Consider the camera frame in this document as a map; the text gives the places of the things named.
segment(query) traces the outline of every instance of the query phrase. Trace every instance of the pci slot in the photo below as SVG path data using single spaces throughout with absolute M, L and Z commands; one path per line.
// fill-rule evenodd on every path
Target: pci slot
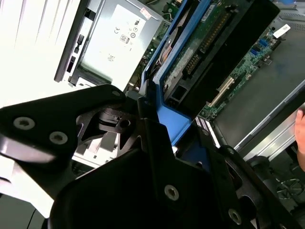
M 230 85 L 234 83 L 234 79 L 229 77 L 223 85 L 220 87 L 219 94 L 213 99 L 213 101 L 208 104 L 208 107 L 214 106 L 215 103 L 223 96 L 223 94 L 230 88 Z
M 226 11 L 218 14 L 217 19 L 213 23 L 213 26 L 211 26 L 211 28 L 205 35 L 205 38 L 203 39 L 200 45 L 200 51 L 202 53 L 206 54 L 206 51 L 209 49 L 211 44 L 213 44 L 217 36 L 220 34 L 220 31 L 225 27 L 226 23 L 229 21 L 230 16 L 232 16 L 232 13 Z M 192 59 L 189 61 L 189 63 L 185 68 L 188 74 L 191 74 L 192 71 L 195 69 L 197 63 L 202 58 L 202 53 L 195 54 L 192 57 Z
M 241 76 L 239 76 L 238 78 L 235 78 L 235 80 L 234 80 L 234 87 L 228 88 L 228 90 L 226 90 L 226 92 L 223 94 L 223 96 L 214 104 L 214 107 L 219 107 L 219 105 L 221 103 L 223 103 L 225 100 L 228 99 L 229 95 L 232 93 L 232 91 L 234 91 L 236 86 L 242 81 L 242 79 L 244 78 L 246 73 L 247 72 L 244 72 L 244 74 L 241 74 Z

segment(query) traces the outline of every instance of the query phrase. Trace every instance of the barcode label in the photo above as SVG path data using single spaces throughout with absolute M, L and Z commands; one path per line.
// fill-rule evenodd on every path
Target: barcode label
M 202 17 L 201 21 L 205 22 L 207 20 L 207 18 L 210 16 L 210 14 L 212 13 L 212 10 L 214 9 L 216 4 L 212 4 L 210 5 L 210 7 L 207 9 L 206 13 L 204 14 L 204 16 Z

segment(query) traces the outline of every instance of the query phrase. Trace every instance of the motherboard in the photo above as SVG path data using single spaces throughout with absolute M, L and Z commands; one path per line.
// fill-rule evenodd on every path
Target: motherboard
M 191 73 L 197 63 L 204 58 L 207 50 L 216 40 L 215 38 L 233 15 L 230 7 L 231 5 L 225 0 L 214 1 L 210 5 L 167 74 L 163 84 L 164 93 L 178 75 L 183 74 L 183 79 L 192 76 Z
M 226 78 L 224 83 L 218 88 L 219 94 L 211 103 L 207 103 L 203 107 L 199 116 L 208 119 L 209 121 L 214 120 L 259 68 L 263 65 L 270 65 L 272 62 L 270 54 L 280 43 L 281 40 L 276 39 L 273 36 L 273 31 L 270 28 L 267 28 Z

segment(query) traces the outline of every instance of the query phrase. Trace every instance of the white sticker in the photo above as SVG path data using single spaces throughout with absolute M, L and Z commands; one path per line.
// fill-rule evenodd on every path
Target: white sticker
M 278 29 L 277 31 L 275 31 L 273 33 L 273 35 L 276 37 L 276 38 L 279 38 L 280 36 L 284 35 L 285 33 L 288 32 L 288 30 L 290 30 L 290 26 L 289 25 L 284 25 L 282 28 Z
M 216 4 L 212 4 L 210 5 L 210 7 L 207 9 L 207 11 L 205 12 L 204 16 L 202 17 L 201 21 L 205 22 L 207 20 L 207 18 L 210 16 L 210 14 L 212 13 L 212 10 L 214 9 Z
M 145 25 L 145 20 L 130 12 L 124 7 L 117 5 L 109 21 L 109 31 L 105 32 L 109 42 L 104 45 L 108 51 L 102 52 L 110 63 L 128 62 L 130 53 L 138 40 Z
M 151 18 L 151 14 L 143 7 L 141 10 L 140 10 L 140 13 L 143 14 L 143 16 L 149 20 L 149 18 Z

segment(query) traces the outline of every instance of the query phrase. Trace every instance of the screw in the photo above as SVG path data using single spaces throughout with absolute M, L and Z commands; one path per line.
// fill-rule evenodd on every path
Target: screw
M 166 185 L 164 188 L 164 192 L 168 199 L 176 201 L 179 199 L 179 192 L 178 190 L 172 185 Z
M 68 141 L 68 136 L 60 131 L 55 131 L 50 134 L 50 141 L 57 145 L 63 145 Z
M 114 94 L 115 96 L 120 96 L 121 94 L 117 91 L 112 91 L 112 94 Z
M 16 118 L 13 124 L 20 130 L 31 130 L 35 126 L 34 120 L 28 117 Z
M 196 163 L 196 165 L 197 165 L 198 167 L 202 168 L 202 162 L 201 162 L 201 161 L 198 161 L 198 162 Z
M 123 120 L 120 122 L 120 127 L 127 128 L 130 124 L 131 124 L 131 122 L 129 120 Z
M 231 220 L 233 220 L 234 223 L 236 223 L 237 225 L 241 225 L 242 218 L 240 217 L 240 215 L 238 214 L 238 212 L 235 209 L 230 208 L 228 213 L 229 213 Z
M 231 148 L 228 148 L 228 151 L 229 151 L 230 154 L 234 154 L 235 153 L 234 150 L 231 149 Z
M 204 133 L 204 135 L 209 136 L 209 132 L 207 132 L 206 130 L 202 129 L 202 132 Z

